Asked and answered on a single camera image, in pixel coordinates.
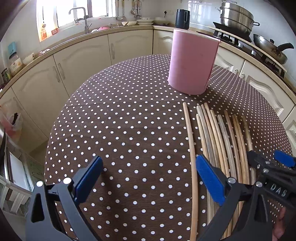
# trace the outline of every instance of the window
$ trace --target window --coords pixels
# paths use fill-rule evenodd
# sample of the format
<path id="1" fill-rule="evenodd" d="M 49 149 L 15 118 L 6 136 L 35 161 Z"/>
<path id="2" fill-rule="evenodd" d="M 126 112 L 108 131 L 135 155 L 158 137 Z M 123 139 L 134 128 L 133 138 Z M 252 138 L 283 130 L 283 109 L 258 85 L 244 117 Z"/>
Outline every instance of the window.
<path id="1" fill-rule="evenodd" d="M 37 0 L 37 27 L 40 41 L 52 35 L 52 30 L 65 25 L 74 25 L 74 20 L 84 18 L 84 7 L 87 18 L 106 18 L 113 16 L 112 0 Z M 41 38 L 42 26 L 46 24 L 46 37 Z"/>

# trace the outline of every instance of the brown tablecloth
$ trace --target brown tablecloth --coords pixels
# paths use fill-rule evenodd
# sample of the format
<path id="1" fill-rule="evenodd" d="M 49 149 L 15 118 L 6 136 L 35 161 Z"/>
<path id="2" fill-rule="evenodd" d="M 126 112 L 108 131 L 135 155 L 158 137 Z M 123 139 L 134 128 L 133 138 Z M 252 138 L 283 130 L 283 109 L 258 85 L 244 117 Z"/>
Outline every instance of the brown tablecloth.
<path id="1" fill-rule="evenodd" d="M 189 107 L 197 154 L 202 152 L 196 105 L 204 102 L 217 114 L 245 115 L 254 149 L 267 159 L 273 161 L 275 149 L 292 153 L 276 113 L 244 80 L 214 66 L 205 93 L 190 96 L 168 85 L 169 63 L 169 55 L 153 55 L 101 71 L 71 96 L 52 128 L 47 184 L 72 177 L 95 155 L 103 159 L 104 172 L 80 205 L 103 240 L 189 239 L 192 187 L 183 102 Z M 200 178 L 199 197 L 202 233 L 207 201 Z"/>

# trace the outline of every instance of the black kettle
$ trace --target black kettle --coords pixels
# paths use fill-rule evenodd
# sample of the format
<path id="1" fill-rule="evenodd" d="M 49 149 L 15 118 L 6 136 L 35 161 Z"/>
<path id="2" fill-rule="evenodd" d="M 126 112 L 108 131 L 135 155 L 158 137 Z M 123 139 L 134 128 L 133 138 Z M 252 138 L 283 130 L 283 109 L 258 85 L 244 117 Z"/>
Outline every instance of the black kettle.
<path id="1" fill-rule="evenodd" d="M 177 9 L 176 28 L 189 29 L 190 11 Z"/>

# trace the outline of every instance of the gas stove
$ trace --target gas stove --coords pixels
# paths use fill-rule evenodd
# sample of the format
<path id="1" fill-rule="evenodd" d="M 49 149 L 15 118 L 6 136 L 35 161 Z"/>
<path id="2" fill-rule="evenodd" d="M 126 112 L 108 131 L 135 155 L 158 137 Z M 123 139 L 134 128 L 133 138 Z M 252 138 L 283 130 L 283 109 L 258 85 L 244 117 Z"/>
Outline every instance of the gas stove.
<path id="1" fill-rule="evenodd" d="M 220 23 L 214 22 L 214 25 L 216 27 L 213 35 L 214 37 L 217 37 L 221 41 L 226 42 L 240 49 L 241 51 L 249 54 L 256 60 L 258 60 L 260 63 L 265 65 L 267 68 L 269 68 L 280 79 L 284 80 L 285 71 L 283 70 L 283 67 L 281 65 L 278 65 L 276 62 L 274 62 L 272 59 L 270 59 L 267 55 L 265 55 L 258 49 L 254 48 L 252 45 L 246 43 L 252 43 L 252 40 L 248 35 Z"/>

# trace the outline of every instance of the stainless steel pot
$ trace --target stainless steel pot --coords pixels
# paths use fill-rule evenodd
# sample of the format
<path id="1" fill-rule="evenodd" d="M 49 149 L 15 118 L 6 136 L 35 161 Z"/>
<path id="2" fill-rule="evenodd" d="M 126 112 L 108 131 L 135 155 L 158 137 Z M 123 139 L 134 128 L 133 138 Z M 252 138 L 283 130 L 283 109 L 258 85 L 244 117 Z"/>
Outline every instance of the stainless steel pot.
<path id="1" fill-rule="evenodd" d="M 257 34 L 254 34 L 254 43 L 258 48 L 268 53 L 280 64 L 285 64 L 288 60 L 287 56 L 282 51 L 284 51 L 285 49 L 294 49 L 294 46 L 291 43 L 275 46 L 272 39 L 268 41 L 267 39 Z"/>
<path id="2" fill-rule="evenodd" d="M 259 26 L 260 23 L 253 20 L 254 16 L 248 10 L 234 3 L 229 1 L 222 3 L 220 9 L 218 9 L 220 11 L 220 22 L 250 35 L 253 26 Z"/>

